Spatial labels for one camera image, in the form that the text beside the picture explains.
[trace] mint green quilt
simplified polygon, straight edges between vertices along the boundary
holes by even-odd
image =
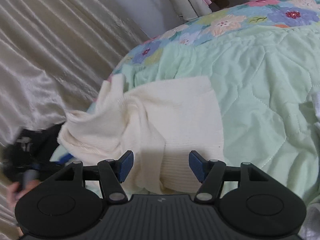
[[[320,90],[318,24],[254,26],[196,47],[170,43],[156,63],[124,63],[121,72],[127,89],[208,76],[219,101],[227,164],[252,162],[306,203],[318,195],[319,137],[311,102]]]

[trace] circular pad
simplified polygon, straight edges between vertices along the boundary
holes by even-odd
[[[255,195],[247,200],[247,207],[253,213],[261,216],[276,215],[283,209],[281,199],[272,195]]]
[[[258,237],[281,237],[296,232],[306,208],[303,201],[282,185],[250,181],[219,201],[226,222],[236,230]]]
[[[55,194],[43,197],[38,209],[47,216],[61,216],[73,210],[76,202],[68,195]]]
[[[101,213],[101,199],[70,181],[44,182],[24,195],[15,208],[22,230],[46,239],[86,231]]]

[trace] cream curtain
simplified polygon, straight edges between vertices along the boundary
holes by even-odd
[[[85,110],[147,38],[113,0],[0,0],[0,143]],[[16,239],[7,184],[0,174],[0,239]]]

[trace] floral quilt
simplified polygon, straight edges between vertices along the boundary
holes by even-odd
[[[123,63],[143,66],[157,63],[163,48],[172,42],[198,46],[225,33],[254,25],[289,28],[319,24],[320,0],[254,0],[200,17],[167,31],[131,50],[113,74],[121,72]]]

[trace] black garment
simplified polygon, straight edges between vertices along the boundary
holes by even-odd
[[[50,158],[59,146],[57,137],[61,126],[62,124],[57,124],[47,130],[40,131],[22,130],[15,143],[4,150],[4,175],[15,182],[21,181],[21,174],[26,170],[50,170],[55,168],[56,164],[50,163]],[[40,180],[47,177],[47,172],[40,173]]]

